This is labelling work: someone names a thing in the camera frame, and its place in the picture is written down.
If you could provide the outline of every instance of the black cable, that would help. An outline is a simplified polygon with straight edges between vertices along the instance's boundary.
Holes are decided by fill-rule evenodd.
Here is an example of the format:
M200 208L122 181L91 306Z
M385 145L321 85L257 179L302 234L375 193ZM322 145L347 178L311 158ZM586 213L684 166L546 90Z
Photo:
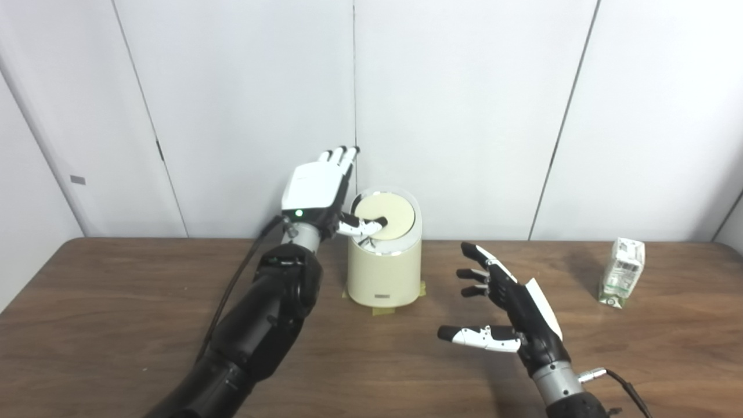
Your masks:
M209 347L209 341L212 339L212 334L214 333L214 329L217 327L217 324L219 323L219 318L222 316L222 310L224 310L224 305L227 304L227 299L230 298L230 294L232 293L233 288L237 284L237 280L242 275L242 272L245 270L245 267L247 267L248 263L250 263L250 259L253 258L253 255L255 255L256 251L258 251L258 248L261 246L261 243L263 242L263 239L273 230L278 224L282 222L283 218L280 216L275 216L269 223L266 224L266 226L261 229L261 233L258 235L258 238L256 238L255 241L253 241L253 244L250 246L250 249L247 251L247 254L245 254L245 258L242 259L242 262L240 263L240 266L235 270L235 274L230 279L230 282L227 284L227 288L224 290L224 294L222 295L222 300L219 301L219 305L217 305L217 310L214 311L214 316L212 317L212 323L209 324L209 329L207 329L207 334L204 336L204 341L201 342L201 348L198 350L198 355L196 356L196 362L198 363L199 360L201 360L201 357L204 356L205 352L207 351L207 348Z
M635 401L635 405L637 405L637 407L640 409L640 412L642 412L646 418L652 418L652 415L650 414L650 411L648 410L647 405L645 405L645 402L643 402L643 399L640 398L640 395L635 390L635 387L632 386L632 383L627 382L626 380L622 379L621 376L612 372L609 369L606 369L606 374L613 377L614 380L616 380L617 382L620 383L620 385L622 385L622 388L624 389L624 391L627 392L627 394L629 395L630 398L632 398L633 401Z

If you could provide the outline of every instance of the white wall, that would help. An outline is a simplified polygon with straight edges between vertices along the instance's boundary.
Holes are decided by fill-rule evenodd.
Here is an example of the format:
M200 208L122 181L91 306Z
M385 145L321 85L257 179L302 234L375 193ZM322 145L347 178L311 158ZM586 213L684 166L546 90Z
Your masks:
M0 74L0 311L82 231Z
M0 1L0 62L87 235L185 236L111 2Z
M257 235L295 166L354 143L351 0L116 5L191 237Z
M743 203L738 202L715 241L727 244L743 254Z
M712 239L743 188L742 19L601 4L532 239Z
M359 188L424 236L527 239L595 0L356 0Z
M426 238L527 239L595 4L6 0L0 68L89 235L254 236L356 141ZM743 188L743 6L600 9L531 238L709 240Z

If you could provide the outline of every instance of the cream trash can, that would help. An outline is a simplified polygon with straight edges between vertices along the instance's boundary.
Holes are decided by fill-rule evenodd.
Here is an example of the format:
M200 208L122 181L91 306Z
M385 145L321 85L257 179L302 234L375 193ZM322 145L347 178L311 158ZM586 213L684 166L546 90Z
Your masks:
M423 220L415 198L396 187L364 190L351 212L365 219L387 218L376 234L348 241L348 296L358 304L395 308L421 293Z

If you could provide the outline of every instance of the round lid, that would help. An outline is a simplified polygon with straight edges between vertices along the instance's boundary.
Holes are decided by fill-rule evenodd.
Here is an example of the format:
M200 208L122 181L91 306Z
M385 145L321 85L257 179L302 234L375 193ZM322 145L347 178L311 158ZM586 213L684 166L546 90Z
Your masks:
M415 210L404 197L389 192L377 192L361 200L354 215L364 219L387 218L387 226L371 238L397 239L407 234L415 223Z

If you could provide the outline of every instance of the wooden table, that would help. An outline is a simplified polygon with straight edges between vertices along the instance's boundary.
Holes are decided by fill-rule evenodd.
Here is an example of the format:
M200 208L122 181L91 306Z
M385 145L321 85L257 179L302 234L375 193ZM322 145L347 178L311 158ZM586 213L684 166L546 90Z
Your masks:
M478 242L536 277L576 371L635 384L656 418L743 414L743 260L718 244L649 243L624 310L594 299L605 242ZM0 315L0 417L141 417L190 368L248 241L76 239ZM424 243L428 295L393 315L341 298L345 241L320 249L320 300L276 374L240 417L544 417L516 356L436 338L441 324L506 324L454 276L458 242ZM247 287L249 267L236 295ZM588 384L640 414L611 379Z

